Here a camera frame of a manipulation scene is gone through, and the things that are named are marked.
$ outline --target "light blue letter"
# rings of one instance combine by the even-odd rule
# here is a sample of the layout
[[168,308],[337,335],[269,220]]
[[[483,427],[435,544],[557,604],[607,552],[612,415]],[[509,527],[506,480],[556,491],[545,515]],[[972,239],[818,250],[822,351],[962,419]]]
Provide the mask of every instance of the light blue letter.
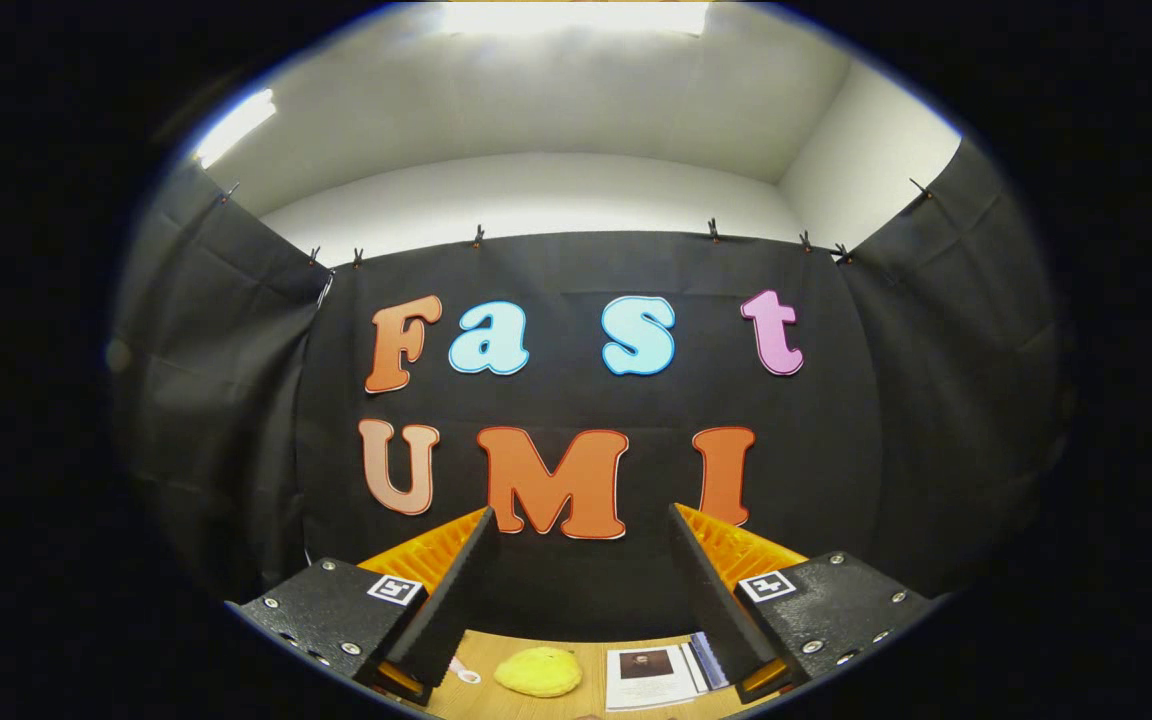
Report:
[[616,342],[602,347],[602,363],[617,376],[659,373],[673,362],[673,336],[666,329],[672,327],[673,306],[664,297],[627,295],[608,302],[602,332]]
[[[488,319],[492,324],[479,328]],[[470,332],[456,338],[447,359],[462,373],[480,373],[490,369],[498,376],[515,374],[526,365],[526,350],[522,348],[522,329],[525,327],[526,313],[513,302],[494,301],[470,306],[461,316],[462,331]]]

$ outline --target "pink letter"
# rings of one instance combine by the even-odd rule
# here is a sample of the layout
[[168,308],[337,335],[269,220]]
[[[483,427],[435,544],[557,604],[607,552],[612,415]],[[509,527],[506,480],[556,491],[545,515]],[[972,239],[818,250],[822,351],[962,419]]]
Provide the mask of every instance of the pink letter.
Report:
[[791,376],[803,367],[803,353],[785,341],[785,324],[794,324],[794,306],[781,305],[776,291],[764,290],[740,306],[741,318],[755,320],[758,359],[773,376]]

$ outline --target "letter m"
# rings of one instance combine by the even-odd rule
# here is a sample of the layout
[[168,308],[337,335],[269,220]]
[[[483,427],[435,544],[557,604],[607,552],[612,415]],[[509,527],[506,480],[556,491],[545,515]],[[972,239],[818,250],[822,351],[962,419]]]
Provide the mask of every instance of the letter m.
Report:
[[616,516],[616,472],[630,439],[614,430],[585,430],[573,439],[550,472],[522,429],[484,429],[479,446],[488,454],[488,505],[502,533],[522,532],[513,510],[518,499],[536,532],[546,535],[571,501],[562,532],[570,538],[614,539],[626,533]]

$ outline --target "ceiling light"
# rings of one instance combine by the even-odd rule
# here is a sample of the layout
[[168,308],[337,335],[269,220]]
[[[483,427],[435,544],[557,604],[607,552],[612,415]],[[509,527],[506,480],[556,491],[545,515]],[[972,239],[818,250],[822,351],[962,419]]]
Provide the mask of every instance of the ceiling light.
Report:
[[444,32],[529,35],[564,26],[700,36],[708,3],[446,3]]
[[225,154],[225,151],[234,146],[234,143],[242,141],[244,135],[268,120],[275,109],[273,100],[274,91],[265,88],[238,103],[237,108],[230,109],[228,115],[215,123],[211,132],[198,143],[198,150],[195,152],[202,162],[202,168],[210,168],[211,164]]

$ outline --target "ceiling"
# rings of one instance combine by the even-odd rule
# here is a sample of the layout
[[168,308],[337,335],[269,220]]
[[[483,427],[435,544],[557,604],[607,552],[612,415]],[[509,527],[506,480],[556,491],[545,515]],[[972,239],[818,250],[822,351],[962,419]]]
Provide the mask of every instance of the ceiling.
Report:
[[758,3],[700,37],[444,35],[399,3],[271,74],[278,113],[209,169],[257,217],[374,174],[507,152],[602,152],[776,183],[850,58]]

